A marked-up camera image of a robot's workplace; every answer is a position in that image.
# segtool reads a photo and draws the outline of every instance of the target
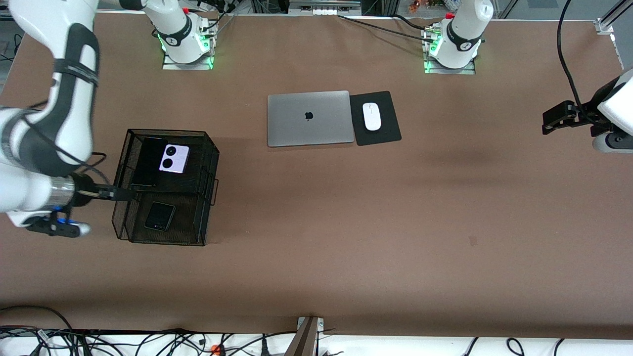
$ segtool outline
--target computer mouse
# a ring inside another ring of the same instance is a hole
[[[376,131],[380,128],[380,110],[378,109],[378,104],[363,104],[363,117],[365,118],[365,127],[369,131]]]

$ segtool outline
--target laptop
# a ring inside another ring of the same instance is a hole
[[[351,143],[354,129],[349,92],[268,96],[268,146]]]

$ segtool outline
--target black mouse pad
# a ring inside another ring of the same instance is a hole
[[[356,135],[356,143],[358,146],[399,141],[402,139],[390,92],[380,91],[371,92],[369,94],[351,95],[349,102],[351,104],[352,124],[354,126],[354,134]],[[369,131],[365,127],[365,118],[363,117],[363,104],[365,103],[375,103],[378,105],[381,124],[380,128],[376,131]]]

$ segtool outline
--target wire mesh basket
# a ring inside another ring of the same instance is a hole
[[[132,179],[140,166],[141,148],[147,138],[187,146],[189,156],[184,171],[164,172],[156,167],[156,172],[152,172],[156,174],[154,186],[133,184]],[[132,201],[116,202],[112,224],[117,238],[133,243],[204,246],[211,207],[215,204],[219,157],[220,152],[205,132],[128,130],[116,170],[115,185],[134,189],[137,194]],[[169,226],[164,231],[146,227],[154,203],[174,207]]]

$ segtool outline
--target table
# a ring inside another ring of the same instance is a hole
[[[118,241],[102,201],[73,213],[94,230],[77,240],[2,217],[0,305],[90,329],[261,333],[316,314],[343,334],[633,336],[633,163],[595,152],[586,127],[541,135],[572,97],[555,22],[492,22],[474,76],[424,74],[419,42],[333,16],[240,16],[213,70],[162,71],[151,29],[96,17],[94,149],[113,177],[128,128],[206,131],[221,153],[211,244]],[[563,43],[584,100],[620,73],[591,23],[566,23]],[[0,103],[42,100],[51,70],[25,39]],[[341,89],[391,91],[402,141],[266,146],[269,94]]]

